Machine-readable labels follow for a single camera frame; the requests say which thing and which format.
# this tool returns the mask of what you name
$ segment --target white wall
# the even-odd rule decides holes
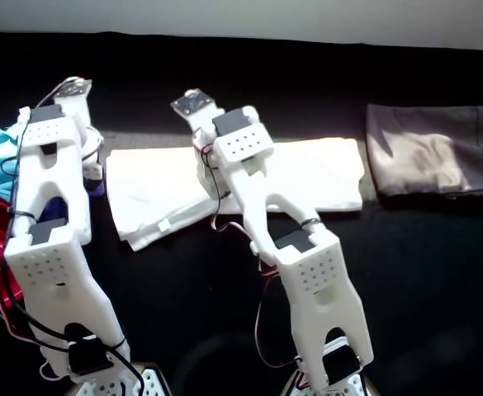
[[[0,31],[119,31],[483,50],[483,0],[0,0]]]

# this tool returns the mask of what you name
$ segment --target electrical wire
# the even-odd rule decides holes
[[[126,369],[129,370],[138,379],[138,381],[140,382],[139,396],[142,396],[145,389],[145,383],[142,375],[124,356],[120,354],[120,352],[114,349],[110,349],[108,352],[111,353],[116,359],[118,359],[122,363],[122,365],[124,365]]]
[[[7,171],[4,170],[4,164],[7,163],[7,162],[9,162],[9,161],[12,161],[12,160],[14,160],[16,158],[17,158],[17,156],[14,155],[12,157],[4,158],[1,161],[0,168],[1,168],[2,173],[4,173],[7,176],[11,176],[11,177],[15,177],[16,176],[14,173],[9,173],[9,172],[7,172]]]
[[[364,375],[363,371],[361,371],[359,375],[360,375],[360,384],[362,385],[362,392],[364,393],[364,396],[368,396],[367,386],[366,386],[366,376]]]
[[[44,372],[43,372],[43,367],[45,367],[46,365],[49,364],[49,361],[45,361],[45,363],[43,363],[41,366],[40,366],[40,376],[43,380],[47,380],[47,381],[61,381],[64,377],[64,375],[56,375],[55,377],[49,377],[47,376]]]
[[[32,341],[30,338],[25,338],[19,334],[16,334],[13,332],[12,327],[10,325],[10,322],[8,320],[8,316],[6,315],[6,310],[3,308],[4,300],[0,297],[0,312],[1,312],[1,318],[4,320],[4,323],[7,327],[8,332],[10,335],[17,340],[23,341],[23,342],[29,342],[32,344],[36,344],[36,342]]]
[[[261,343],[259,341],[259,317],[260,317],[260,314],[261,314],[261,307],[263,305],[263,297],[265,296],[265,293],[267,292],[268,287],[271,284],[272,279],[274,279],[276,277],[277,277],[277,275],[269,276],[267,278],[267,280],[265,281],[265,286],[263,287],[263,295],[262,295],[261,299],[259,300],[258,311],[256,313],[256,320],[254,322],[254,340],[256,342],[256,350],[258,351],[258,355],[261,358],[262,362],[266,366],[270,367],[271,369],[281,369],[282,367],[285,367],[286,365],[290,365],[291,363],[295,363],[296,361],[298,361],[300,359],[300,357],[297,356],[290,361],[286,361],[286,362],[278,363],[278,364],[273,364],[273,363],[269,363],[268,360],[265,359],[265,357],[263,356],[263,352],[261,350]]]
[[[307,379],[301,382],[304,378],[305,378],[305,373],[303,371],[299,372],[295,381],[295,386],[298,390],[304,390],[309,388],[309,381]]]
[[[41,99],[41,101],[36,105],[35,108],[38,108],[40,107],[41,105],[43,105],[50,97],[52,97],[56,92],[58,92],[65,84],[67,83],[71,83],[71,82],[75,82],[78,78],[77,77],[74,77],[74,78],[66,78],[65,80],[63,80],[63,82],[61,82],[60,84],[58,84],[51,92],[49,92],[49,94],[47,94],[43,99]],[[13,174],[11,174],[10,176],[12,176],[12,188],[11,188],[11,195],[10,195],[10,202],[9,202],[9,209],[8,211],[12,214],[10,216],[10,219],[8,221],[8,225],[7,225],[7,231],[5,233],[5,238],[4,238],[4,249],[6,248],[7,244],[8,244],[8,241],[10,239],[10,237],[12,236],[12,227],[13,227],[13,222],[16,218],[16,215],[28,215],[30,217],[32,217],[33,219],[35,218],[35,216],[33,214],[30,214],[28,212],[21,212],[21,211],[16,211],[16,207],[17,207],[17,189],[18,189],[18,178],[19,178],[19,167],[20,167],[20,161],[19,161],[19,157],[20,157],[20,154],[21,154],[21,148],[22,148],[22,142],[23,142],[23,139],[25,137],[25,132],[26,130],[28,129],[28,125],[30,124],[30,121],[31,121],[31,116],[29,117],[28,121],[26,122],[26,125],[25,125],[25,128],[24,130],[21,132],[21,136],[19,137],[18,139],[18,145],[17,145],[17,154],[14,158],[17,159],[17,163],[16,163],[16,166],[15,166],[15,172]],[[98,149],[100,148],[100,145],[97,146],[97,149],[88,154],[85,158],[88,158],[90,157],[91,155],[93,155],[96,151],[98,151]],[[7,158],[6,160],[3,161],[2,165],[8,161],[8,160],[13,160],[14,158]],[[51,329],[51,328],[48,328],[46,327],[44,324],[42,324],[41,322],[39,322],[37,319],[33,318],[29,313],[27,313],[20,305],[19,303],[17,303],[17,300],[15,299],[15,296],[13,294],[13,291],[12,291],[12,285],[10,285],[10,280],[6,274],[6,269],[8,268],[8,264],[7,264],[7,261],[4,257],[4,254],[2,256],[2,260],[1,260],[1,264],[0,264],[0,273],[3,274],[3,277],[4,277],[4,289],[6,290],[7,292],[7,295],[8,295],[8,298],[11,300],[12,302],[12,306],[14,308],[16,308],[24,317],[25,319],[31,324],[33,325],[35,328],[38,328],[39,330],[41,330],[42,332],[52,336],[52,337],[55,337],[55,338],[58,338],[58,339],[61,339],[61,340],[64,340],[66,342],[81,342],[83,339],[81,337],[66,337],[64,334],[60,333],[60,332],[56,332],[55,330]],[[5,324],[7,326],[7,330],[8,332],[10,333],[10,335],[20,341],[24,341],[24,342],[29,342],[29,343],[33,343],[33,344],[36,344],[40,347],[46,347],[46,348],[49,348],[49,349],[52,349],[52,350],[55,350],[55,351],[61,351],[63,353],[68,353],[69,350],[68,349],[65,349],[65,348],[60,348],[58,346],[53,346],[53,345],[50,345],[46,342],[42,342],[40,340],[37,340],[35,338],[29,338],[29,337],[23,337],[22,335],[19,335],[19,334],[16,334],[12,331],[12,326],[11,324],[9,323],[9,320],[7,318],[7,315],[6,315],[6,307],[4,305],[4,300],[2,299],[2,297],[0,296],[0,310],[1,310],[1,314],[5,320]],[[113,356],[115,356],[119,361],[121,361],[121,363],[128,369],[131,371],[131,373],[137,378],[137,380],[140,382],[140,390],[139,390],[139,396],[142,396],[143,392],[144,392],[144,388],[145,388],[145,384],[144,384],[144,379],[142,378],[142,375],[135,369],[135,367],[133,367],[133,365],[124,357],[122,356],[116,349],[119,348],[123,343],[125,342],[125,338],[116,346],[107,346],[104,344],[104,347],[106,348],[106,352],[109,352],[111,353]],[[43,367],[45,366],[46,363],[44,363],[41,367],[40,367],[40,374],[41,376],[44,376],[43,373],[42,373],[42,370],[43,370]]]
[[[217,216],[219,215],[219,211],[221,209],[221,201],[224,197],[220,195],[219,184],[217,183],[217,179],[215,178],[214,168],[211,167],[210,165],[210,155],[212,154],[212,151],[213,151],[212,144],[207,144],[201,149],[199,149],[196,146],[194,147],[201,154],[202,163],[204,163],[205,167],[207,167],[208,170],[210,171],[211,179],[214,182],[215,196],[217,197],[217,208],[215,209],[215,213],[210,218],[211,229],[213,229],[217,233],[222,233],[228,227],[234,227],[235,229],[238,229],[241,233],[243,233],[248,239],[251,239],[247,230],[239,223],[236,223],[234,221],[229,221],[227,223],[222,224],[220,227],[217,227],[217,225],[215,224],[215,222],[217,221]]]

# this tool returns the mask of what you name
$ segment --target white bracket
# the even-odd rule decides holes
[[[360,369],[373,360],[362,301],[349,280],[340,241],[318,221],[320,217],[309,201],[282,189],[277,181],[287,175],[268,174],[272,139],[253,107],[218,116],[209,110],[216,107],[206,101],[206,94],[198,90],[191,93],[172,106],[190,123],[194,142],[213,147],[210,166],[218,168],[217,184],[226,186],[241,208],[244,227],[252,239],[251,250],[269,266],[277,267],[291,305],[291,332],[302,370],[311,388],[322,394],[329,387],[322,356],[330,330],[341,328],[345,332],[349,346],[360,356]],[[219,124],[221,131],[212,129]],[[207,175],[198,176],[204,179]],[[298,224],[307,222],[303,230],[309,234],[308,241],[303,243],[309,248],[299,249],[293,243],[276,246],[268,232],[270,204],[279,206]]]
[[[169,396],[164,392],[162,382],[159,379],[155,370],[146,369],[142,372],[142,379],[144,380],[143,396]],[[125,396],[122,393],[122,385],[129,386],[129,380],[122,380],[110,382],[108,384],[94,384],[87,382],[76,393],[76,396]],[[133,387],[133,396],[139,395],[140,382],[136,381]]]

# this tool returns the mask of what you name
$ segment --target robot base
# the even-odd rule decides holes
[[[153,368],[146,368],[142,370],[142,378],[144,379],[144,396],[171,396],[171,392],[164,381],[163,375],[160,370]],[[96,384],[87,382],[77,390],[69,393],[70,396],[125,396],[122,393],[121,386],[115,386],[109,384],[109,386],[102,386],[102,389],[97,389]],[[136,382],[132,396],[138,396],[140,389],[140,383]]]
[[[299,371],[295,371],[291,379],[286,385],[286,388],[283,390],[281,396],[317,396],[315,392],[311,388],[306,388],[303,390],[299,390],[296,385],[296,378],[299,375]],[[371,383],[366,379],[366,386],[367,386],[367,396],[381,396],[372,386]],[[348,378],[346,384],[343,384],[339,387],[335,387],[334,390],[330,390],[327,393],[328,396],[364,396],[364,392],[362,391],[362,385],[360,382],[360,375],[355,374]]]

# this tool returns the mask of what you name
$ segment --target black wire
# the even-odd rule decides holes
[[[221,196],[220,196],[220,191],[219,191],[219,185],[217,184],[217,180],[215,179],[215,174],[214,171],[210,165],[210,155],[212,152],[212,148],[210,148],[206,153],[201,151],[201,160],[202,163],[205,164],[205,167],[208,168],[208,171],[210,171],[211,174],[211,179],[214,181],[214,187],[215,187],[215,196],[217,197],[217,208],[215,209],[215,213],[213,214],[214,216],[217,216],[219,214],[219,211],[221,209]]]
[[[361,371],[359,375],[360,375],[360,383],[362,385],[362,391],[364,393],[364,396],[367,396],[367,386],[366,386],[366,378],[365,378],[364,372]]]
[[[127,368],[127,370],[129,370],[140,382],[139,396],[142,396],[145,389],[145,383],[144,383],[144,379],[142,378],[142,375],[124,356],[120,354],[120,352],[112,349],[108,350],[108,352],[111,353],[116,359],[118,359],[122,363],[122,365],[124,365]]]
[[[12,302],[12,306],[15,307],[26,318],[26,320],[30,324],[32,324],[35,328],[38,328],[42,332],[44,332],[44,333],[46,333],[46,334],[48,334],[52,337],[56,337],[58,339],[61,339],[61,340],[67,341],[67,342],[81,342],[83,340],[81,337],[66,337],[64,334],[62,334],[60,332],[56,332],[55,330],[46,327],[44,324],[42,324],[37,319],[33,318],[29,313],[27,313],[19,305],[19,303],[17,303],[17,300],[16,300],[16,298],[13,294],[12,285],[10,284],[10,278],[8,277],[8,275],[6,273],[6,268],[8,267],[8,263],[7,263],[7,261],[4,257],[4,250],[6,249],[8,241],[10,240],[10,237],[12,236],[12,227],[13,227],[13,222],[15,221],[16,215],[25,215],[25,216],[31,217],[32,219],[36,219],[36,217],[31,213],[16,210],[16,207],[17,207],[17,189],[18,189],[18,183],[17,182],[18,182],[19,167],[20,167],[19,157],[20,157],[20,153],[21,153],[22,142],[23,142],[23,139],[25,137],[25,132],[28,129],[28,125],[30,124],[30,121],[31,121],[31,116],[29,117],[28,121],[26,122],[25,129],[21,132],[21,137],[19,138],[19,144],[17,146],[16,157],[7,158],[1,163],[1,170],[4,173],[8,174],[7,172],[4,171],[2,165],[6,161],[11,161],[14,158],[17,160],[15,172],[12,175],[10,175],[10,176],[12,176],[12,187],[11,187],[12,193],[10,195],[10,205],[9,205],[9,208],[8,208],[8,212],[11,213],[12,216],[10,216],[10,219],[8,221],[7,231],[5,233],[4,243],[3,243],[3,250],[2,250],[3,256],[2,256],[2,260],[1,260],[1,264],[0,264],[0,271],[4,274],[3,284],[4,284],[5,290],[7,291],[8,298]],[[46,342],[38,340],[36,337],[30,337],[29,336],[29,337],[26,337],[26,338],[31,339],[33,342],[35,342],[37,345],[39,345],[41,347],[46,347],[46,348],[49,348],[49,349],[54,350],[54,351],[69,353],[68,349],[60,348],[60,347],[54,346],[54,345],[50,345]],[[144,388],[145,388],[144,379],[142,378],[142,375],[140,375],[140,373],[135,369],[135,367],[133,367],[133,365],[116,350],[119,347],[121,347],[124,344],[124,342],[125,342],[125,337],[123,338],[123,340],[121,342],[119,342],[115,346],[108,346],[108,345],[104,344],[104,347],[106,348],[107,352],[109,352],[113,356],[115,356],[119,361],[122,362],[122,364],[125,367],[127,367],[127,369],[129,369],[131,371],[131,373],[133,373],[133,375],[136,376],[136,378],[140,382],[139,396],[142,396],[142,394],[144,392]]]
[[[4,173],[5,175],[8,175],[8,176],[12,176],[12,177],[15,177],[16,176],[16,174],[14,174],[14,173],[8,173],[7,171],[4,170],[4,164],[7,163],[8,161],[12,161],[13,159],[16,159],[16,158],[17,158],[17,156],[14,155],[12,157],[4,158],[1,161],[0,168],[2,170],[2,173]]]
[[[3,284],[6,284],[8,283],[8,285],[10,285],[10,282],[5,282],[5,280],[3,279],[2,280],[2,283]],[[8,298],[11,300],[11,301],[15,301],[14,299],[12,299],[13,297],[13,294],[12,296],[8,296]],[[7,312],[7,307],[6,305],[4,304],[4,300],[3,299],[0,299],[0,305],[1,305],[1,308],[2,308],[2,311],[4,313]],[[7,318],[4,318],[5,322],[7,322],[7,325],[12,325],[11,323],[8,322],[8,319]],[[26,337],[28,339],[30,339],[31,341],[33,341],[34,343],[36,343],[37,345],[39,345],[40,347],[46,347],[46,348],[49,348],[49,349],[52,349],[54,351],[60,351],[60,352],[65,352],[65,353],[68,353],[69,350],[68,349],[65,349],[65,348],[61,348],[59,346],[54,346],[54,345],[50,345],[50,344],[47,344],[46,342],[43,342],[43,341],[40,341],[38,340],[37,338],[33,337],[32,335],[26,335],[26,334],[21,334],[23,337]]]

